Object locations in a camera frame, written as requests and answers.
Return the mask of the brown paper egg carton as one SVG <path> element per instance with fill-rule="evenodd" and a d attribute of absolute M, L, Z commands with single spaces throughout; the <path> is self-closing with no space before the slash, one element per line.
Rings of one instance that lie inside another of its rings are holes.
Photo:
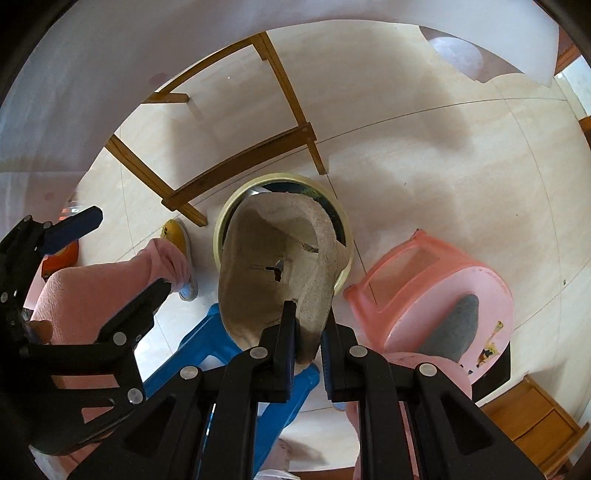
<path fill-rule="evenodd" d="M 322 205 L 301 194 L 261 193 L 242 201 L 221 254 L 218 303 L 228 335 L 243 350 L 280 322 L 293 301 L 300 325 L 295 369 L 315 359 L 335 283 L 349 263 Z"/>

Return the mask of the cream round trash bin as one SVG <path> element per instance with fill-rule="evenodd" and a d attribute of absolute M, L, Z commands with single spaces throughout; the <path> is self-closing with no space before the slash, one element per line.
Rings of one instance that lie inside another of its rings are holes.
<path fill-rule="evenodd" d="M 337 236 L 339 243 L 346 247 L 346 255 L 348 255 L 345 268 L 342 269 L 335 280 L 334 290 L 335 294 L 338 294 L 344 288 L 353 266 L 353 250 L 355 250 L 355 246 L 353 245 L 351 223 L 349 223 L 348 215 L 346 215 L 335 194 L 329 188 L 325 188 L 317 181 L 303 175 L 290 173 L 266 174 L 247 181 L 230 195 L 228 201 L 224 203 L 221 214 L 219 214 L 214 226 L 212 250 L 217 270 L 221 271 L 222 247 L 226 234 L 228 234 L 229 222 L 232 216 L 243 200 L 261 193 L 301 194 L 314 199 L 324 208 L 325 213 L 328 214 L 332 221 L 335 236 Z"/>

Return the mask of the orange toy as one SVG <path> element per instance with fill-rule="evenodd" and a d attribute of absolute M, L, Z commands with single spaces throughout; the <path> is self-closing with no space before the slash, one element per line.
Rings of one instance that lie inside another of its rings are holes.
<path fill-rule="evenodd" d="M 79 257 L 79 241 L 75 240 L 58 251 L 47 256 L 41 264 L 41 277 L 47 281 L 54 273 L 76 265 Z"/>

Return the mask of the blue plastic stool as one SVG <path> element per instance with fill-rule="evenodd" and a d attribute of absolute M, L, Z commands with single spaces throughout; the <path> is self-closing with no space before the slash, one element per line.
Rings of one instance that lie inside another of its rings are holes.
<path fill-rule="evenodd" d="M 226 333 L 217 304 L 208 309 L 206 316 L 180 341 L 176 352 L 143 382 L 147 398 L 161 388 L 185 366 L 200 366 L 207 356 L 222 365 L 242 353 L 242 349 Z M 254 441 L 253 473 L 263 467 L 283 429 L 296 419 L 308 394 L 320 382 L 320 370 L 311 364 L 294 376 L 293 389 L 287 403 L 270 403 L 257 417 Z"/>

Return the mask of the wooden cabinet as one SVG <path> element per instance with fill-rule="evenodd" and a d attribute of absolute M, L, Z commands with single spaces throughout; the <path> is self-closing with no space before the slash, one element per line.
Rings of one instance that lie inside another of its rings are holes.
<path fill-rule="evenodd" d="M 539 468 L 552 479 L 589 431 L 530 375 L 481 407 L 483 412 Z"/>

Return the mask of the pink trouser leg right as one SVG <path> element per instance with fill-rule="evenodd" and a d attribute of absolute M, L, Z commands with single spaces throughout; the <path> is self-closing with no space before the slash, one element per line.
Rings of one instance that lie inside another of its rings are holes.
<path fill-rule="evenodd" d="M 414 370 L 421 364 L 431 363 L 440 372 L 443 372 L 469 399 L 472 399 L 472 385 L 470 379 L 464 369 L 456 361 L 443 356 L 425 355 L 417 352 L 387 353 L 384 354 L 384 358 L 393 365 L 410 370 Z M 397 387 L 397 390 L 399 390 L 399 393 L 397 393 L 399 400 L 408 400 L 411 398 L 412 393 L 409 393 L 411 391 L 409 388 L 410 387 L 404 385 L 404 383 L 403 386 Z M 348 418 L 349 423 L 353 426 L 353 429 L 355 429 L 358 440 L 360 438 L 359 413 L 359 402 L 355 401 L 346 403 L 346 418 Z M 408 415 L 404 413 L 402 416 L 407 440 L 410 442 L 412 440 L 412 434 Z M 353 468 L 353 479 L 356 480 L 362 479 L 361 452 L 362 450 L 360 447 L 360 453 L 356 458 L 356 464 Z M 419 479 L 419 470 L 415 453 L 411 453 L 410 456 L 414 479 Z"/>

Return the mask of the grey sock foot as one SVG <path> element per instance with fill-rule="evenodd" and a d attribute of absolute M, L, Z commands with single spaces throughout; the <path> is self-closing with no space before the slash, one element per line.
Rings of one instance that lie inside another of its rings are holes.
<path fill-rule="evenodd" d="M 479 306 L 479 299 L 474 294 L 461 298 L 421 344 L 418 352 L 458 363 L 477 335 Z"/>

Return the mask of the yellow slipper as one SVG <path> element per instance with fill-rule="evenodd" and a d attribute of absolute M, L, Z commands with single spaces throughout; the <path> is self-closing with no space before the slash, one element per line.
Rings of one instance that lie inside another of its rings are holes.
<path fill-rule="evenodd" d="M 198 294 L 198 285 L 194 276 L 191 243 L 186 227 L 181 221 L 170 219 L 162 226 L 160 238 L 172 243 L 184 256 L 188 279 L 181 284 L 178 295 L 183 301 L 193 301 Z"/>

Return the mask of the white pink tablecloth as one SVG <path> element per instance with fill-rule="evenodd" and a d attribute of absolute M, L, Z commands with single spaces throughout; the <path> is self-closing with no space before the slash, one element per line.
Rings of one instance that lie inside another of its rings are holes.
<path fill-rule="evenodd" d="M 551 79 L 558 25 L 532 1 L 78 1 L 1 100 L 1 229 L 57 217 L 117 126 L 169 77 L 266 30 L 335 19 L 425 26 Z"/>

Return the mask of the pink plastic stool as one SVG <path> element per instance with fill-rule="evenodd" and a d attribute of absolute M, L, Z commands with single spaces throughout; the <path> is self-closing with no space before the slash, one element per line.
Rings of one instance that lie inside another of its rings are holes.
<path fill-rule="evenodd" d="M 459 364 L 476 383 L 500 360 L 515 324 L 512 293 L 492 268 L 418 230 L 344 291 L 380 353 L 416 351 L 468 295 L 479 300 L 478 329 Z"/>

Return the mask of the wooden table frame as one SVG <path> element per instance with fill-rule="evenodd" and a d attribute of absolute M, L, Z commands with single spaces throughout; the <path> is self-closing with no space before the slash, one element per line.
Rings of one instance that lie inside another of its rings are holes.
<path fill-rule="evenodd" d="M 276 47 L 273 45 L 270 35 L 266 32 L 259 32 L 239 40 L 199 60 L 173 79 L 164 83 L 144 103 L 146 105 L 186 104 L 189 101 L 189 96 L 178 92 L 176 90 L 178 87 L 213 64 L 247 47 L 254 48 L 256 53 L 259 54 L 259 58 L 270 65 L 280 90 L 283 91 L 283 96 L 287 100 L 291 114 L 297 122 L 296 126 L 218 162 L 176 189 L 166 184 L 117 135 L 113 134 L 105 144 L 105 149 L 140 182 L 155 193 L 164 207 L 170 211 L 180 213 L 198 227 L 204 227 L 208 224 L 208 221 L 204 214 L 190 204 L 194 198 L 232 177 L 280 155 L 304 147 L 308 149 L 318 174 L 325 175 L 329 171 L 328 165 L 322 160 L 320 151 L 318 151 L 315 130 L 305 117 L 301 103 L 297 99 L 296 91 L 294 91 L 290 78 L 287 76 L 287 71 L 283 67 L 283 62 L 281 62 L 280 56 L 276 52 Z"/>

